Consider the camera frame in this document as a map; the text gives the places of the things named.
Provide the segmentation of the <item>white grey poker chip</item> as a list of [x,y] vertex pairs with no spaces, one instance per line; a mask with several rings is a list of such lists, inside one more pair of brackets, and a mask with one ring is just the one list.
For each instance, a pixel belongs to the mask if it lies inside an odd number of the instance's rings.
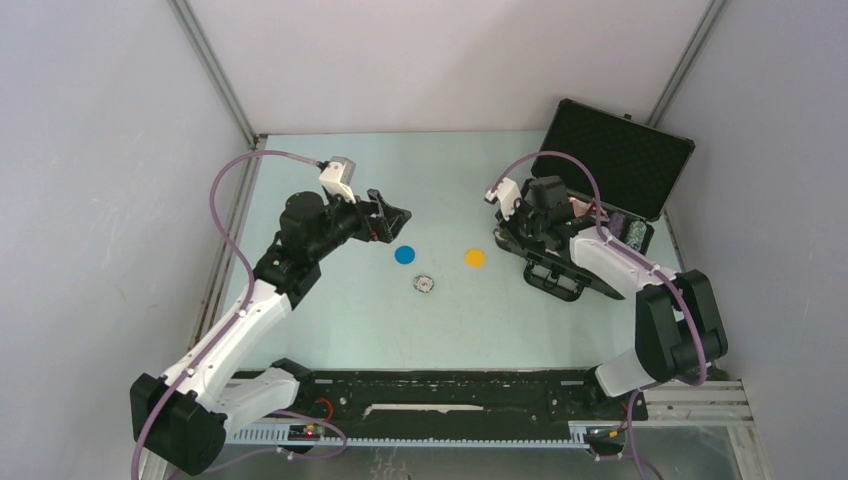
[[420,293],[430,293],[434,287],[434,279],[428,275],[418,275],[413,279],[413,288]]

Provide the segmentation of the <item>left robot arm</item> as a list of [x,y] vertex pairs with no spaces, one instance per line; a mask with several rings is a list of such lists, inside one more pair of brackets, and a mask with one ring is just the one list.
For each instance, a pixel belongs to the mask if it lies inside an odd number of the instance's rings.
[[163,374],[143,373],[132,384],[138,446],[198,475],[211,467],[229,434],[277,410],[297,417],[311,412],[315,388],[283,368],[270,367],[235,388],[227,384],[261,338],[317,283],[325,257],[350,239],[390,244],[411,218],[375,189],[353,202],[311,191],[290,196],[271,245],[228,312]]

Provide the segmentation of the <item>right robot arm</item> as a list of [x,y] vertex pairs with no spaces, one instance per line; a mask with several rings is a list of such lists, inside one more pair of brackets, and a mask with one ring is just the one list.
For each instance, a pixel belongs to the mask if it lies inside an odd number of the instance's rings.
[[577,215],[560,178],[526,181],[506,225],[532,258],[572,278],[576,296],[591,288],[634,304],[633,346],[592,368],[581,392],[591,416],[610,416],[623,394],[638,389],[670,380],[701,385],[708,365],[727,353],[709,278],[663,267],[592,215]]

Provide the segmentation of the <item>red playing card deck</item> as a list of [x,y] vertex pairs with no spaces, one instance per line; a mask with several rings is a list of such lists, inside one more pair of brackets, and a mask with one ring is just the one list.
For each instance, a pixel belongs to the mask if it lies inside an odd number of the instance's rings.
[[602,218],[604,216],[603,209],[598,207],[595,200],[583,201],[575,197],[570,197],[569,202],[572,205],[576,217],[591,216]]

